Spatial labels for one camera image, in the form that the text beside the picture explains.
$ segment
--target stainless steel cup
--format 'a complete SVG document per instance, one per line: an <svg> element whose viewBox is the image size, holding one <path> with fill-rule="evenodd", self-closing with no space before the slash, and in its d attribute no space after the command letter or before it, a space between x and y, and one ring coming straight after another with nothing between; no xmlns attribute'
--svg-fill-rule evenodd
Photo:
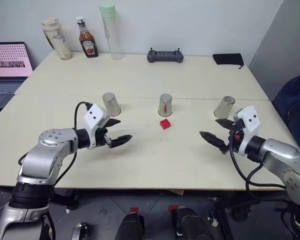
<svg viewBox="0 0 300 240"><path fill-rule="evenodd" d="M217 108L214 110L214 115L218 119L226 119L229 116L235 102L236 100L232 96L224 96Z"/></svg>
<svg viewBox="0 0 300 240"><path fill-rule="evenodd" d="M112 92L107 92L102 96L105 110L109 116L114 117L121 113L121 108L117 102L116 96Z"/></svg>
<svg viewBox="0 0 300 240"><path fill-rule="evenodd" d="M172 114L172 96L164 93L160 96L158 114L162 117L169 117Z"/></svg>

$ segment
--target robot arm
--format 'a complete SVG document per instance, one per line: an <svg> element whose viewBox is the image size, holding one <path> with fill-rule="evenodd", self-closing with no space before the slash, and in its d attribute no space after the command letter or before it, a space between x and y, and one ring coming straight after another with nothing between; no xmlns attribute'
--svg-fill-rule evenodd
<svg viewBox="0 0 300 240"><path fill-rule="evenodd" d="M232 149L248 159L262 163L271 173L281 179L286 187L290 200L300 206L300 151L284 142L275 139L263 139L258 136L260 121L254 106L247 106L238 111L234 121L217 119L222 127L229 129L234 135ZM200 132L210 144L219 148L223 154L229 151L230 145L209 132ZM300 229L299 216L295 215L295 223Z"/></svg>
<svg viewBox="0 0 300 240"><path fill-rule="evenodd" d="M46 239L49 228L44 227L43 218L48 214L48 202L64 158L82 148L91 150L105 144L114 148L125 144L131 135L114 140L106 135L106 128L118 123L103 108L90 104L83 129L50 129L41 133L38 144L22 162L16 186L1 214L0 240Z"/></svg>

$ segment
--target pink screen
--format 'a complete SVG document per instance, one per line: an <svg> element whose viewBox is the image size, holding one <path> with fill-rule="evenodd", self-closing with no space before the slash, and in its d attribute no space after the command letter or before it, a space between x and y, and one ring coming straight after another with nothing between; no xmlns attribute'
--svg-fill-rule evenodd
<svg viewBox="0 0 300 240"><path fill-rule="evenodd" d="M0 77L28 77L32 71L24 44L0 44Z"/></svg>

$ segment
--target black remote control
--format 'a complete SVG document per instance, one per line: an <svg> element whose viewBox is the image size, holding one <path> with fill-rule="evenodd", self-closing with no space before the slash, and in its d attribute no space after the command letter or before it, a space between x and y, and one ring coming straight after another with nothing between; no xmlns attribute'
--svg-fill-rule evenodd
<svg viewBox="0 0 300 240"><path fill-rule="evenodd" d="M175 51L155 51L150 48L146 58L150 63L155 61L168 61L168 62L178 62L181 63L184 60L184 55L181 53L180 48Z"/></svg>

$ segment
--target white bottle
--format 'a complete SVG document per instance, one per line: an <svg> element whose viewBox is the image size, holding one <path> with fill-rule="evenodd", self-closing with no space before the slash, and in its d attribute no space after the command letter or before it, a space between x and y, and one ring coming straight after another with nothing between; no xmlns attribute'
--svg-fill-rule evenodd
<svg viewBox="0 0 300 240"><path fill-rule="evenodd" d="M122 59L124 55L118 37L116 7L114 4L101 4L99 9L103 18L104 34L108 41L111 57L115 60Z"/></svg>
<svg viewBox="0 0 300 240"><path fill-rule="evenodd" d="M50 17L41 22L43 33L50 46L58 53L62 60L72 58L70 50L65 44L66 37L61 29L61 24L56 17Z"/></svg>

